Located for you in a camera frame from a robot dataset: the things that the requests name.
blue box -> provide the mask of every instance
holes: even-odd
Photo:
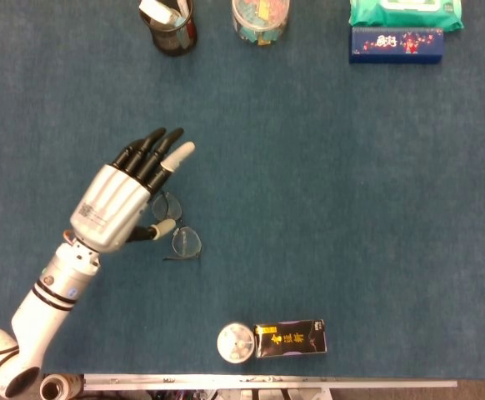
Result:
[[[350,63],[435,64],[443,55],[440,28],[352,27]]]

eyeglasses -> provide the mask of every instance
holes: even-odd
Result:
[[[172,248],[177,257],[165,257],[163,260],[191,260],[200,257],[202,241],[194,229],[183,223],[182,206],[173,194],[161,192],[153,200],[152,211],[159,222],[173,219],[177,224],[172,234]]]

plastic jar lid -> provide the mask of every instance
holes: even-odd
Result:
[[[232,0],[237,21],[255,32],[280,26],[289,13],[290,0]]]
[[[244,363],[253,355],[255,346],[253,332],[238,322],[230,323],[218,334],[218,352],[229,363]]]

glasses frame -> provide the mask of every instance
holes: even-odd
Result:
[[[202,245],[202,240],[200,239],[200,237],[198,236],[197,232],[192,229],[191,227],[189,227],[184,221],[183,221],[183,208],[182,208],[182,204],[180,203],[180,201],[178,200],[178,198],[176,196],[174,196],[174,194],[172,194],[171,192],[165,192],[164,190],[161,190],[159,191],[158,195],[156,198],[153,199],[153,202],[152,202],[152,213],[153,213],[153,216],[158,220],[158,221],[163,221],[167,218],[170,218],[169,217],[169,209],[170,209],[170,202],[169,202],[169,199],[167,199],[167,195],[170,195],[173,197],[174,200],[176,200],[178,206],[180,207],[180,210],[181,210],[181,214],[179,216],[178,219],[174,219],[174,221],[176,222],[176,228],[174,229],[174,231],[172,232],[172,250],[177,254],[177,256],[171,256],[171,257],[164,257],[163,258],[163,261],[187,261],[187,260],[196,260],[196,259],[199,259],[200,256],[202,255],[202,250],[203,250],[203,245]],[[155,212],[153,211],[154,209],[154,206],[156,204],[157,201],[159,201],[159,198],[163,197],[164,198],[164,201],[165,203],[167,204],[167,212],[164,216],[163,219],[159,219],[159,217],[155,214]],[[176,237],[178,236],[178,234],[182,231],[182,229],[184,228],[187,228],[189,230],[191,230],[195,235],[196,235],[196,238],[198,240],[198,242],[200,243],[200,248],[199,250],[194,253],[194,254],[191,254],[191,255],[188,255],[188,256],[181,256],[179,254],[179,252],[176,250],[176,246],[174,245],[175,243],[175,240],[176,240]]]

pen holder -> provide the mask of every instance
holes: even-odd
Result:
[[[193,0],[178,0],[185,2],[188,15],[176,27],[169,27],[150,18],[139,10],[141,19],[146,23],[152,34],[153,44],[168,56],[181,56],[191,51],[196,45],[198,35],[193,21]]]
[[[276,42],[287,26],[289,0],[232,0],[235,32],[259,46]]]

